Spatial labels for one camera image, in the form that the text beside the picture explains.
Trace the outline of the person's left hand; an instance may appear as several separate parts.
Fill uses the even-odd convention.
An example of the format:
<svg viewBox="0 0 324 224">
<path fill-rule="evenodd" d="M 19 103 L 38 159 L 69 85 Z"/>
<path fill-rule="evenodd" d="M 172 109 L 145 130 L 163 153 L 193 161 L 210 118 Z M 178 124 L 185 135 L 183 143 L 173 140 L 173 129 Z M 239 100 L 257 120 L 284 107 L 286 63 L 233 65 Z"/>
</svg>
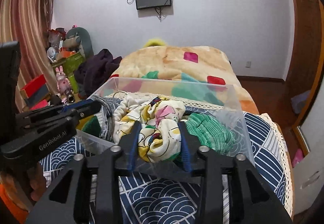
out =
<svg viewBox="0 0 324 224">
<path fill-rule="evenodd" d="M 30 186 L 33 189 L 31 192 L 32 200 L 39 201 L 47 190 L 46 178 L 43 176 L 43 167 L 40 163 L 37 164 L 35 173 L 30 177 Z"/>
</svg>

